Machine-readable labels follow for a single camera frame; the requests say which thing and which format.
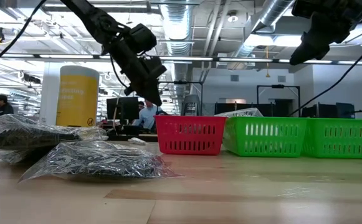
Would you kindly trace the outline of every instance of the red basket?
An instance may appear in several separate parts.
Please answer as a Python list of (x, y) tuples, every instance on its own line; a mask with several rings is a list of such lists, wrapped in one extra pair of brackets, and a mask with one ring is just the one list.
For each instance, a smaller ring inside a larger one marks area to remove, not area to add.
[(160, 152), (218, 155), (226, 117), (155, 116)]

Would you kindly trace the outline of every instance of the wooden table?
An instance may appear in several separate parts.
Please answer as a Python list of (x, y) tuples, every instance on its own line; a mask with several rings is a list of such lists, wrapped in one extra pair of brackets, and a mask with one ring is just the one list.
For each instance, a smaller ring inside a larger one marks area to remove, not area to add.
[[(143, 147), (158, 152), (157, 143)], [(0, 224), (362, 223), (362, 160), (173, 156), (181, 178), (17, 184), (0, 161)]]

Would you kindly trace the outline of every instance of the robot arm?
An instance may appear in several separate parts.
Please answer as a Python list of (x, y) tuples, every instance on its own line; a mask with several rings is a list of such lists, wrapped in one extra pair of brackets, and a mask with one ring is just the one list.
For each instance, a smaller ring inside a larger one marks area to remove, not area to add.
[(290, 63), (322, 59), (333, 42), (342, 43), (362, 20), (362, 0), (296, 0), (292, 14), (311, 19), (311, 29), (302, 35), (301, 45)]
[(110, 54), (130, 80), (130, 86), (124, 93), (136, 94), (161, 105), (158, 92), (158, 77), (166, 71), (158, 57), (138, 58), (138, 54), (151, 50), (156, 37), (144, 25), (129, 28), (94, 7), (87, 0), (61, 0), (77, 17), (81, 19), (92, 37), (102, 45), (102, 55)]

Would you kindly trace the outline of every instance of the bag of black parts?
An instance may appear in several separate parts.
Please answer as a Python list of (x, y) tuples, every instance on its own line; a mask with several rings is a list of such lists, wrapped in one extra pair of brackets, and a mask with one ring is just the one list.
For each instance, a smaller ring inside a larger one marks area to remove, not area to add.
[(10, 164), (37, 162), (63, 141), (106, 139), (106, 132), (98, 127), (54, 126), (14, 114), (0, 116), (0, 159)]
[(65, 179), (177, 177), (150, 152), (104, 141), (63, 142), (28, 169), (20, 179), (54, 175)]

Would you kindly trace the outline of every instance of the person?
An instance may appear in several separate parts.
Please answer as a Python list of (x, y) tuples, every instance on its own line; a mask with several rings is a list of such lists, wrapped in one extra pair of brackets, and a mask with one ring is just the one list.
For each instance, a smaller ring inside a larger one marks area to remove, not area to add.
[(0, 95), (0, 116), (4, 114), (13, 114), (13, 107), (7, 102), (7, 96)]
[(143, 101), (139, 101), (139, 111), (145, 108), (145, 103)]
[(146, 108), (139, 111), (139, 119), (133, 121), (133, 126), (139, 126), (143, 122), (143, 128), (151, 129), (155, 124), (155, 115), (157, 111), (162, 109), (154, 105), (152, 102), (145, 100)]

